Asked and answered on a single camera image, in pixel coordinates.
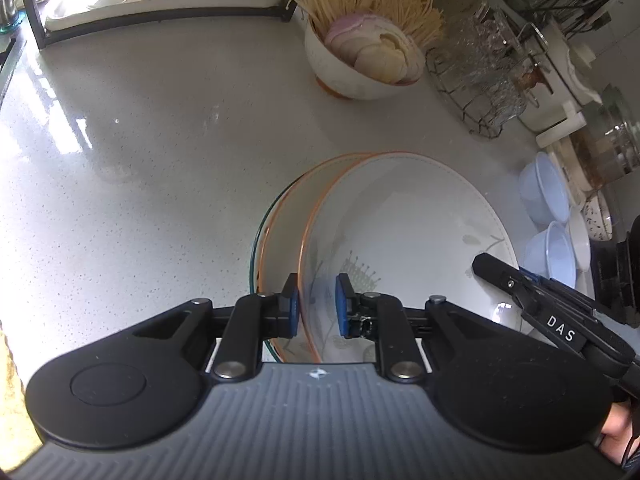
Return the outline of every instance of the metal screw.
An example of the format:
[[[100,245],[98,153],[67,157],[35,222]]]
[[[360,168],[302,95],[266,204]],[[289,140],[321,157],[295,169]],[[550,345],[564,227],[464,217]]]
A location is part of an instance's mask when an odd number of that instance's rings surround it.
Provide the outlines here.
[[[391,367],[391,373],[398,379],[415,379],[422,375],[422,367],[413,361],[400,361]]]
[[[238,361],[225,361],[216,366],[213,371],[223,379],[235,379],[246,372],[246,366]]]
[[[446,296],[441,296],[439,294],[433,294],[432,296],[429,296],[429,302],[435,305],[444,303],[445,301],[447,301]]]

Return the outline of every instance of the black rack frame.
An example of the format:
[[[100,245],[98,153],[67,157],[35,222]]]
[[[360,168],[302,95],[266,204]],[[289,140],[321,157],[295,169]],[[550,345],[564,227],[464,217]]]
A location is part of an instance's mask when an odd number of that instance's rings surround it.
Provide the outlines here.
[[[123,27],[125,25],[135,25],[137,23],[160,22],[162,20],[172,20],[175,18],[200,18],[203,16],[269,16],[288,22],[296,10],[296,3],[292,0],[280,0],[280,3],[273,7],[193,7],[187,9],[165,9],[126,14],[125,16],[114,16],[94,22],[81,23],[81,25],[75,25],[62,30],[47,30],[42,23],[36,0],[23,0],[23,2],[31,30],[33,31],[39,49],[43,49],[47,45],[57,43],[58,41],[82,36],[83,34],[107,30],[108,28]]]

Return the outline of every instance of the orange rim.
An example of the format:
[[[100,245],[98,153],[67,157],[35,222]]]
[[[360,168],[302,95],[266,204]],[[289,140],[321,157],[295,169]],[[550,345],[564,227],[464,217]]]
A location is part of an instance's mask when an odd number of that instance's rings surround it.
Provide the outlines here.
[[[328,160],[324,160],[322,161],[320,164],[312,167],[310,170],[305,171],[305,173],[302,174],[302,176],[297,180],[297,182],[295,184],[293,184],[293,186],[291,186],[289,189],[287,189],[287,192],[280,198],[280,200],[278,200],[278,203],[276,204],[276,209],[273,210],[273,213],[271,214],[270,218],[267,221],[267,227],[265,227],[264,230],[264,236],[262,237],[262,241],[260,242],[260,250],[259,250],[259,256],[258,256],[258,287],[257,290],[263,290],[264,288],[264,283],[262,282],[262,276],[264,275],[263,270],[264,270],[264,248],[267,245],[267,241],[269,239],[269,235],[271,233],[271,227],[273,226],[273,223],[275,221],[275,219],[277,218],[278,214],[280,213],[280,210],[282,209],[282,205],[284,204],[284,201],[289,197],[289,193],[291,193],[294,189],[296,189],[297,186],[299,186],[307,177],[311,176],[312,174],[314,174],[315,172],[319,171],[320,169],[324,168],[326,165],[328,164],[334,164],[336,162],[339,162],[340,160],[343,160],[345,158],[349,158],[349,157],[357,157],[357,156],[361,156],[360,159],[357,159],[354,161],[353,164],[351,164],[350,166],[348,166],[343,172],[340,173],[340,175],[338,175],[338,178],[340,176],[342,176],[345,172],[349,171],[353,166],[355,166],[356,164],[360,163],[363,160],[366,160],[367,158],[369,158],[371,156],[371,153],[344,153],[342,155],[338,155],[338,156],[334,156],[333,158],[329,158]],[[332,181],[331,184],[329,185],[329,187],[331,187],[334,184],[335,181]],[[321,196],[322,198],[324,198],[326,195],[326,192],[324,192]],[[305,225],[305,232],[303,233],[303,239],[304,239],[304,235],[306,234],[306,225]],[[302,329],[305,331],[305,337],[306,340],[309,342],[309,348],[311,349],[311,353],[314,356],[314,359],[316,360],[316,363],[320,362],[320,355],[318,354],[318,352],[316,351],[316,347],[313,345],[313,343],[311,342],[311,339],[309,339],[309,332],[306,328],[306,324],[305,324],[305,319],[304,316],[302,315],[302,310],[300,310],[300,317],[302,317]],[[280,359],[282,360],[282,362],[286,362],[284,360],[283,357],[283,352],[282,352],[282,348],[280,347],[280,344],[278,343],[277,339],[271,339],[271,344],[275,347],[276,352],[278,353]]]
[[[491,211],[494,212],[495,218],[498,222],[498,224],[500,224],[500,226],[502,227],[502,230],[505,234],[507,234],[506,229],[504,228],[504,225],[502,224],[502,221],[500,220],[498,214],[495,212],[494,208],[491,206],[491,204],[489,204],[489,202],[487,201],[487,199],[482,195],[482,193],[480,193],[478,191],[478,189],[476,188],[476,186],[474,186],[473,184],[471,184],[465,177],[463,177],[462,175],[460,175],[456,170],[454,170],[453,168],[450,168],[449,166],[447,166],[446,164],[444,164],[443,162],[440,162],[439,160],[436,160],[435,158],[431,158],[430,156],[427,155],[423,155],[421,153],[415,153],[415,152],[406,152],[404,150],[393,150],[390,152],[381,152],[381,153],[371,153],[369,156],[366,156],[365,158],[361,159],[360,161],[358,161],[356,164],[353,164],[352,166],[348,167],[346,170],[344,170],[340,175],[338,175],[331,184],[329,184],[329,186],[324,190],[324,193],[322,194],[322,196],[316,201],[316,205],[314,206],[314,208],[311,210],[311,214],[309,215],[308,220],[306,221],[306,226],[305,226],[305,231],[302,235],[302,243],[300,244],[300,256],[298,258],[298,291],[300,294],[300,317],[302,318],[302,325],[305,329],[305,335],[306,335],[306,339],[309,341],[309,348],[311,348],[312,353],[314,354],[314,357],[318,358],[318,363],[321,362],[321,357],[320,354],[318,353],[318,350],[316,349],[316,345],[314,345],[313,340],[310,337],[310,334],[308,332],[308,329],[306,328],[306,323],[305,323],[305,305],[302,302],[302,291],[304,290],[304,282],[302,279],[303,273],[302,273],[302,262],[305,259],[305,251],[306,251],[306,239],[308,237],[309,231],[311,229],[311,226],[313,225],[314,221],[316,220],[316,216],[318,215],[318,210],[320,209],[320,206],[322,205],[322,202],[324,202],[324,199],[326,198],[326,196],[329,194],[329,192],[334,188],[335,184],[342,178],[344,177],[344,175],[348,172],[353,170],[356,166],[359,166],[361,164],[365,164],[368,160],[371,160],[372,158],[375,158],[377,156],[383,156],[383,155],[392,155],[392,154],[396,154],[396,155],[417,155],[417,156],[422,156],[424,158],[428,158],[429,160],[432,160],[433,162],[436,162],[437,164],[448,168],[449,170],[453,171],[454,173],[457,174],[457,176],[459,176],[464,182],[468,183],[469,186],[471,186],[473,189],[476,190],[476,193],[478,194],[478,196],[484,200],[487,205],[489,206],[489,208],[491,208]],[[509,248],[510,248],[510,253],[513,255],[513,259],[515,262],[517,262],[517,259],[515,257],[515,252],[513,250],[513,245],[511,243],[511,240],[508,237],[506,237],[506,240],[508,240],[509,242]]]

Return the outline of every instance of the onion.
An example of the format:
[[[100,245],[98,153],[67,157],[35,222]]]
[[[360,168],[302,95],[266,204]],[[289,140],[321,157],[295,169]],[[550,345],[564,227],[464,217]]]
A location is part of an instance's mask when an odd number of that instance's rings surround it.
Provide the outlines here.
[[[358,72],[383,83],[413,82],[424,71],[424,56],[415,41],[375,14],[335,20],[324,45]]]

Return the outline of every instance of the gray ribbed surface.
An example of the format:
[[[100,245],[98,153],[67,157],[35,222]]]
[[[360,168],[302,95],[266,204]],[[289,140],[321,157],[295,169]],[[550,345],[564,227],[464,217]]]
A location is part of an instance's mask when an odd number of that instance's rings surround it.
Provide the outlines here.
[[[197,416],[133,450],[87,453],[46,444],[15,480],[619,478],[591,446],[552,455],[492,449],[450,428],[417,386],[370,364],[265,364],[217,386]]]

